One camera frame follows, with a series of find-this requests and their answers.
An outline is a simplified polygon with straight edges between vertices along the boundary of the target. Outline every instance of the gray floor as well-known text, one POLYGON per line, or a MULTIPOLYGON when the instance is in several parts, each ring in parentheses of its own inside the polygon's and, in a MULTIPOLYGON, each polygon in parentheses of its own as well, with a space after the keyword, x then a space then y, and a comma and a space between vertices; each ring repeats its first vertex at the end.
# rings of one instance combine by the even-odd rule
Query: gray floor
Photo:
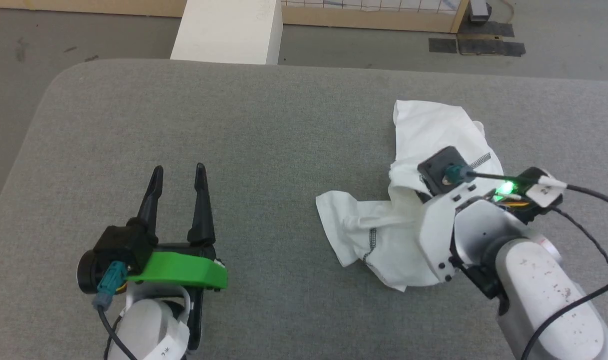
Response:
MULTIPOLYGON (((493 20, 505 21, 498 0, 493 20)), ((512 0, 524 57, 428 52, 425 32, 285 26, 280 63, 608 80, 608 0, 512 0)), ((41 94, 85 60, 167 59, 178 18, 0 9, 0 190, 41 94)))

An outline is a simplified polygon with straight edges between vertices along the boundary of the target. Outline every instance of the gray table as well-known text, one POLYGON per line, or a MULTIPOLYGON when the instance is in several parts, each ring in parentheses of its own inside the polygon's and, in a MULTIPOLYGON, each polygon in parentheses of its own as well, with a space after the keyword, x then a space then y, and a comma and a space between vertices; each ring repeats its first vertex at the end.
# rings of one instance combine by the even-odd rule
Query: gray table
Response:
MULTIPOLYGON (((386 199, 395 100, 466 109, 507 173, 549 169, 608 193, 608 82, 181 61, 94 61, 55 79, 0 196, 0 359, 99 359, 106 333, 75 283, 105 226, 164 166, 158 235, 185 239, 208 169, 230 288, 208 293, 204 359, 507 359, 496 303, 465 276, 398 292, 342 268, 314 197, 386 199)), ((608 205, 564 208, 608 249, 608 205)), ((555 214, 535 224, 586 290, 596 249, 555 214)), ((121 309, 116 300, 110 317, 121 309)), ((596 301, 608 322, 608 294, 596 301)))

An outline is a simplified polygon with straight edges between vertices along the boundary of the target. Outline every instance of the wooden frame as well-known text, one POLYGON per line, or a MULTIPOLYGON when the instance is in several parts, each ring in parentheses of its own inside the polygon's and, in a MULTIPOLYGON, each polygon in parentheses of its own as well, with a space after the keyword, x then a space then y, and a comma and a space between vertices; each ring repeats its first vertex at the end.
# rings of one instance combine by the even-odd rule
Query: wooden frame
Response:
MULTIPOLYGON (((469 0, 457 13, 360 11, 324 7, 282 7, 284 24, 318 27, 366 28, 456 34, 469 0)), ((0 0, 0 8, 167 16, 181 18, 186 0, 0 0)))

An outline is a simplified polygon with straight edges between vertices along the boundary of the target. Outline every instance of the white cable label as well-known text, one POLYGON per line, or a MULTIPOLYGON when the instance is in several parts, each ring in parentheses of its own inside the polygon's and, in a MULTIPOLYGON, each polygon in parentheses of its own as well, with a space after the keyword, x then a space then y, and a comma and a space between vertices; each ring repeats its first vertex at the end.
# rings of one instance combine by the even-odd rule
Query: white cable label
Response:
POLYGON ((542 176, 539 182, 540 184, 535 184, 526 191, 526 196, 542 208, 549 207, 566 189, 565 182, 548 176, 542 176))

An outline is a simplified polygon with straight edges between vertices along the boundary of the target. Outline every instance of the white garment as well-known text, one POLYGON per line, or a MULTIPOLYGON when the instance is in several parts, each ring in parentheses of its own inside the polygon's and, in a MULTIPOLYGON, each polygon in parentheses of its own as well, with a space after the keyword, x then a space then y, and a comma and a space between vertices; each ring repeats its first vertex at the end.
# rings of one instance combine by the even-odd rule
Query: white garment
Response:
POLYGON ((503 174, 484 138, 484 126, 459 106, 428 101, 395 103, 397 155, 390 166, 391 201, 356 201, 342 191, 317 196, 324 231, 343 267, 361 259, 379 280, 394 289, 434 285, 436 278, 418 248, 422 201, 430 194, 417 165, 447 146, 455 146, 480 173, 503 174))

